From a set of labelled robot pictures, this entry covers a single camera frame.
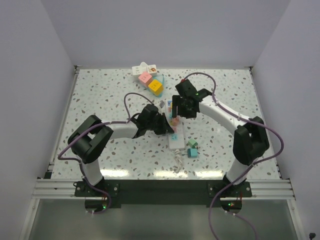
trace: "purple cable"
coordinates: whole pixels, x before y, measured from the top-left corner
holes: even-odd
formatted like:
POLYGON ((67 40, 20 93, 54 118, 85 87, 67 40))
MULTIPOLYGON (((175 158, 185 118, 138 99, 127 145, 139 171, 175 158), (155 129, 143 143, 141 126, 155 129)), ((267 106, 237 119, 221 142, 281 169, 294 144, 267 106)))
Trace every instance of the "purple cable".
MULTIPOLYGON (((230 114, 231 116, 233 116, 233 117, 235 117, 235 118, 239 118, 240 120, 242 120, 242 121, 244 121, 244 122, 246 122, 246 123, 254 124, 254 125, 257 125, 257 126, 259 126, 259 127, 263 127, 263 128, 265 128, 265 129, 268 129, 270 132, 272 132, 273 134, 275 134, 275 135, 278 137, 278 139, 280 140, 280 144, 281 144, 280 150, 279 150, 277 153, 275 153, 275 154, 272 155, 272 156, 269 156, 269 157, 266 157, 266 158, 264 158, 264 159, 261 159, 261 160, 259 160, 259 161, 253 162, 252 165, 251 165, 246 171, 244 171, 236 180, 234 180, 233 182, 231 182, 230 184, 228 184, 227 186, 225 186, 223 189, 221 189, 221 190, 214 196, 213 200, 211 201, 210 207, 209 207, 208 222, 209 222, 209 227, 210 227, 210 230, 211 230, 212 234, 214 235, 214 237, 215 237, 217 240, 219 240, 219 238, 218 238, 218 236, 217 236, 214 228, 212 227, 212 223, 211 223, 211 211, 212 211, 212 207, 213 207, 215 201, 217 200, 218 196, 220 196, 223 191, 225 191, 226 189, 230 188, 234 183, 236 183, 239 179, 241 179, 243 176, 245 176, 245 175, 254 167, 254 165, 257 165, 257 164, 259 164, 259 163, 262 163, 262 162, 264 162, 264 161, 267 161, 267 160, 270 160, 270 159, 273 159, 273 158, 279 156, 279 155, 282 153, 282 151, 284 150, 285 143, 284 143, 284 140, 282 139, 282 137, 281 137, 274 129, 272 129, 272 128, 264 125, 264 124, 261 124, 261 123, 259 123, 259 122, 255 122, 255 121, 251 121, 251 120, 245 119, 245 118, 243 118, 243 117, 239 117, 238 115, 234 114, 233 112, 231 112, 231 111, 229 111, 228 109, 226 109, 225 107, 223 107, 221 104, 217 103, 217 99, 216 99, 216 96, 215 96, 215 91, 216 91, 216 88, 217 88, 217 83, 216 83, 216 80, 215 80, 212 76, 210 76, 209 74, 204 73, 204 72, 193 72, 193 73, 188 74, 184 79, 187 79, 188 77, 190 77, 190 76, 192 76, 192 75, 198 75, 198 74, 207 76, 208 78, 210 78, 210 79, 213 81, 212 99, 213 99, 214 103, 215 103, 219 108, 221 108, 223 111, 225 111, 226 113, 230 114)), ((237 214, 236 214, 235 216, 237 216, 238 218, 242 219, 243 221, 247 222, 247 223, 250 225, 250 227, 251 227, 252 230, 254 231, 255 240, 258 240, 258 233, 257 233, 256 228, 255 228, 249 221, 247 221, 244 217, 239 216, 239 215, 237 215, 237 214)))
POLYGON ((110 125, 110 124, 127 124, 127 123, 129 123, 130 120, 131 120, 131 119, 130 119, 131 116, 130 116, 130 112, 129 112, 129 109, 128 109, 128 106, 127 106, 127 102, 126 102, 126 98, 127 98, 128 95, 138 95, 138 96, 140 96, 140 97, 145 98, 145 99, 148 100, 151 104, 153 104, 150 99, 148 99, 147 97, 143 96, 143 95, 140 94, 140 93, 136 93, 136 92, 129 92, 129 93, 127 93, 127 94, 124 96, 124 98, 123 98, 124 108, 125 108, 125 110, 126 110, 126 113, 128 114, 128 120, 127 120, 127 121, 107 121, 107 122, 102 122, 102 123, 96 124, 96 125, 94 125, 94 126, 92 126, 92 127, 89 127, 87 130, 85 130, 83 133, 81 133, 78 137, 76 137, 72 142, 70 142, 70 144, 69 144, 68 146, 66 146, 66 147, 58 154, 58 157, 57 157, 58 160, 73 160, 73 161, 77 161, 77 162, 79 163, 79 165, 80 165, 80 171, 81 171, 81 173, 82 173, 82 175, 83 175, 83 178, 84 178, 85 182, 88 184, 88 186, 89 186, 91 189, 93 189, 93 190, 95 190, 95 191, 97 191, 97 192, 100 192, 100 193, 102 193, 102 194, 104 194, 104 195, 106 195, 106 196, 108 197, 109 201, 108 201, 108 205, 106 206, 106 208, 104 208, 103 210, 101 210, 101 211, 99 211, 99 212, 94 212, 93 214, 102 214, 102 213, 104 213, 108 208, 110 208, 111 202, 112 202, 112 201, 111 201, 111 196, 110 196, 109 193, 107 193, 106 191, 103 191, 103 190, 101 190, 101 189, 98 189, 98 188, 94 187, 94 186, 88 181, 88 179, 87 179, 87 177, 86 177, 86 174, 85 174, 85 172, 84 172, 84 169, 83 169, 83 165, 82 165, 82 161, 81 161, 81 160, 79 160, 78 158, 75 158, 75 157, 62 157, 62 155, 65 154, 66 151, 67 151, 68 149, 70 149, 80 138, 82 138, 83 136, 87 135, 89 132, 91 132, 91 131, 92 131, 93 129, 95 129, 95 128, 98 128, 98 127, 101 127, 101 126, 105 126, 105 125, 110 125))

